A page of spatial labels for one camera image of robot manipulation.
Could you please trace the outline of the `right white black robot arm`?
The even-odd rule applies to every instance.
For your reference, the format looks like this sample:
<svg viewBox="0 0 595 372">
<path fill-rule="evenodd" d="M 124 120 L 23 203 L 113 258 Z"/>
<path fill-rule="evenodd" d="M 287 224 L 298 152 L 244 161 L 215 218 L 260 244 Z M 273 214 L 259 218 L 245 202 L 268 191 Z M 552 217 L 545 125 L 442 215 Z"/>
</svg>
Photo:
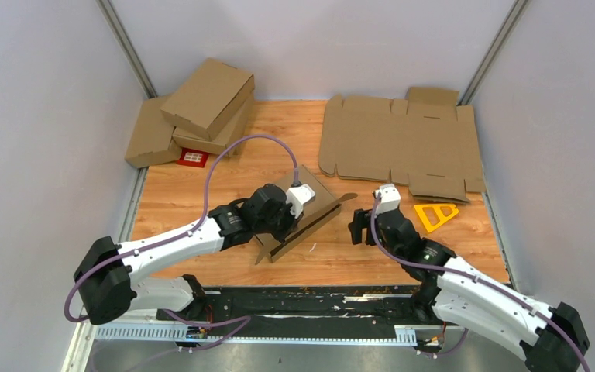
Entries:
<svg viewBox="0 0 595 372">
<path fill-rule="evenodd" d="M 510 351 L 530 371 L 590 369 L 590 341 L 573 306 L 548 305 L 480 273 L 448 247 L 421 237 L 397 209 L 357 209 L 348 227 L 354 244 L 378 246 L 419 281 L 411 303 L 419 322 L 462 326 Z"/>
</svg>

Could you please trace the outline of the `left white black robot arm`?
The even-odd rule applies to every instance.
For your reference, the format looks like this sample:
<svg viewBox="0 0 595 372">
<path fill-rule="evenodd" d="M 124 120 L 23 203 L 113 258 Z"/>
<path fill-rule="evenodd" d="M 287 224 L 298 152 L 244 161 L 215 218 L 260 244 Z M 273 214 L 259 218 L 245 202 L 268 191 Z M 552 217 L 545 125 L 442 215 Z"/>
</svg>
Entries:
<svg viewBox="0 0 595 372">
<path fill-rule="evenodd" d="M 194 279 L 161 280 L 156 272 L 181 261 L 247 244 L 270 234 L 282 241 L 315 198 L 307 184 L 283 190 L 265 184 L 249 198 L 220 205 L 205 217 L 150 238 L 115 243 L 110 236 L 95 240 L 74 272 L 68 295 L 80 295 L 85 315 L 67 319 L 93 325 L 112 322 L 130 310 L 161 309 L 196 320 L 206 310 Z"/>
</svg>

